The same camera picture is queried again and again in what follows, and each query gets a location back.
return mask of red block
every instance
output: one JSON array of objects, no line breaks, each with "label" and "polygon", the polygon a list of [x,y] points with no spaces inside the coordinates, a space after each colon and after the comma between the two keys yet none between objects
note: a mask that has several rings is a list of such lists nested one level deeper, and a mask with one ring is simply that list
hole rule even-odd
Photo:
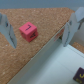
[{"label": "red block", "polygon": [[38,36],[37,27],[30,22],[27,22],[19,28],[21,35],[28,42],[32,41]]}]

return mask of pink block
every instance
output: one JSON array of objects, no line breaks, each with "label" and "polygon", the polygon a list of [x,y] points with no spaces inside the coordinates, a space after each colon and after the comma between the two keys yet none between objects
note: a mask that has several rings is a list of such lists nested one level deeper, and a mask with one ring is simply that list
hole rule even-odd
[{"label": "pink block", "polygon": [[21,35],[28,42],[32,41],[38,36],[37,27],[30,22],[27,22],[19,28]]}]

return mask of light blue surface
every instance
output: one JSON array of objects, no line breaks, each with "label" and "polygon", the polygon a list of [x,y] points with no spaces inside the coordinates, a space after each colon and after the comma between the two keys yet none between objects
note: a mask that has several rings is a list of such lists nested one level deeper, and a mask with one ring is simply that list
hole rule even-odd
[{"label": "light blue surface", "polygon": [[76,10],[84,0],[0,0],[0,9],[68,7]]}]

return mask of speckled brown table top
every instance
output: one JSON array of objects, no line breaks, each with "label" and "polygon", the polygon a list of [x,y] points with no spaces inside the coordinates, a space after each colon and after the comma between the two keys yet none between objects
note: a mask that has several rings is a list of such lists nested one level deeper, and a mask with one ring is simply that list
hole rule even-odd
[{"label": "speckled brown table top", "polygon": [[[13,49],[0,34],[0,84],[6,84],[59,31],[73,11],[68,8],[43,8],[0,9],[0,12],[7,15],[17,38],[17,48]],[[19,27],[26,22],[37,26],[39,34],[30,43],[19,32]]]}]

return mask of brown surface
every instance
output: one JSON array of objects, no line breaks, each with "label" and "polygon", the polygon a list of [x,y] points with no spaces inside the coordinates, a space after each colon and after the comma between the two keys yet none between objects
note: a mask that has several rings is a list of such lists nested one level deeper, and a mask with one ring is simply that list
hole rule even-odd
[{"label": "brown surface", "polygon": [[74,42],[74,44],[72,45],[74,48],[76,48],[77,50],[81,51],[82,53],[84,53],[84,47],[76,42]]},{"label": "brown surface", "polygon": [[[68,8],[46,9],[0,9],[8,16],[17,37],[13,49],[0,34],[0,84],[6,84],[69,20],[72,10]],[[24,40],[18,28],[26,22],[37,26],[39,36],[32,42]]]}]

